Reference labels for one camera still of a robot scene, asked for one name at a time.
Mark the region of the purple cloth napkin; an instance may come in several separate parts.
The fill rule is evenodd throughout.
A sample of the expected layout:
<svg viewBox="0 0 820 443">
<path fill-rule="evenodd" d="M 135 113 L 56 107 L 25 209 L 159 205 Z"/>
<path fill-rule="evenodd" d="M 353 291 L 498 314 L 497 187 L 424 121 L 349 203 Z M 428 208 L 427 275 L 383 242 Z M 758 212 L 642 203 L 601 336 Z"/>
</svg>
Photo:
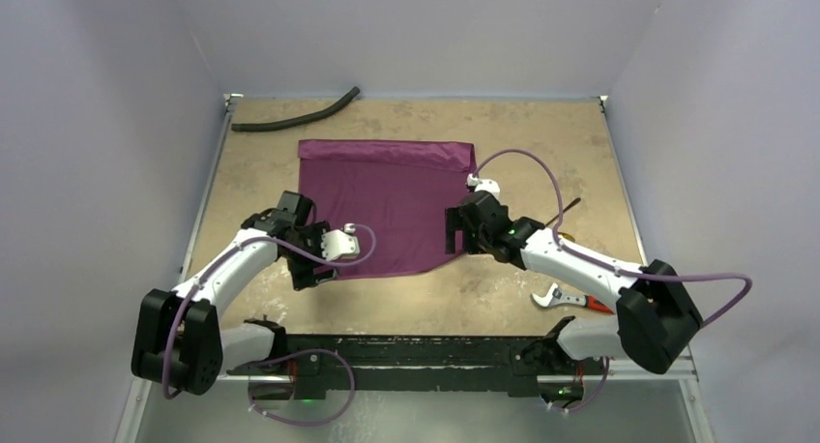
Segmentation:
<svg viewBox="0 0 820 443">
<path fill-rule="evenodd" d="M 372 257 L 339 269 L 343 280 L 418 275 L 458 258 L 446 251 L 446 211 L 466 195 L 475 147 L 458 141 L 307 139 L 298 145 L 299 192 L 318 218 L 360 223 Z"/>
</svg>

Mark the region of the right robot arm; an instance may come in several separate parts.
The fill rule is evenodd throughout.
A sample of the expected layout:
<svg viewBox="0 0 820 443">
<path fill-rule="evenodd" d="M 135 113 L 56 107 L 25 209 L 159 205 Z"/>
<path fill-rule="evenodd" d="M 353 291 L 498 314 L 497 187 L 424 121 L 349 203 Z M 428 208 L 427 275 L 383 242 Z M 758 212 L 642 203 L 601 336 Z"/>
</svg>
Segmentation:
<svg viewBox="0 0 820 443">
<path fill-rule="evenodd" d="M 512 220 L 490 192 L 470 192 L 445 212 L 445 251 L 460 234 L 467 252 L 549 276 L 601 302 L 606 317 L 562 318 L 535 344 L 538 358 L 565 372 L 590 358 L 627 358 L 654 374 L 666 373 L 704 320 L 673 268 L 606 257 L 528 217 Z"/>
</svg>

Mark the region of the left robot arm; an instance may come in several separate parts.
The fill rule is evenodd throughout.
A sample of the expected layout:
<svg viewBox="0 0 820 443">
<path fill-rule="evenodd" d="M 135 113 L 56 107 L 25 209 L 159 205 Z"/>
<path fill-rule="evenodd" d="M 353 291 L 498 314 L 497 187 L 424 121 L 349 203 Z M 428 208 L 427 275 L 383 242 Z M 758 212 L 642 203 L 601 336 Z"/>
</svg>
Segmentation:
<svg viewBox="0 0 820 443">
<path fill-rule="evenodd" d="M 205 268 L 170 290 L 153 289 L 141 301 L 131 370 L 160 384 L 167 399 L 203 395 L 217 377 L 253 363 L 275 374 L 288 361 L 285 329 L 275 321 L 248 319 L 223 329 L 226 309 L 263 270 L 286 262 L 296 291 L 330 281 L 334 268 L 321 264 L 320 245 L 330 231 L 316 218 L 310 198 L 284 192 L 278 204 L 245 219 L 239 231 Z"/>
</svg>

